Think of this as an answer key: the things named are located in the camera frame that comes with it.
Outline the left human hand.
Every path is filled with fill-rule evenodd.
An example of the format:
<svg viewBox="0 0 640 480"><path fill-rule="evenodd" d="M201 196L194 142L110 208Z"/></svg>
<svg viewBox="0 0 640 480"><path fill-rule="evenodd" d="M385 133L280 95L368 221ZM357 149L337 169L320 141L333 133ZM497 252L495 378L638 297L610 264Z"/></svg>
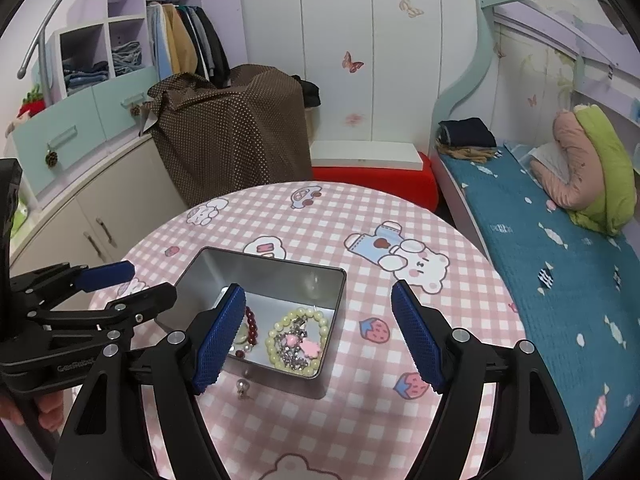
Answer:
<svg viewBox="0 0 640 480"><path fill-rule="evenodd" d="M1 393L1 418L23 426L24 417L14 401L5 393ZM36 399L40 426L50 432L60 430L64 425L64 392L47 393Z"/></svg>

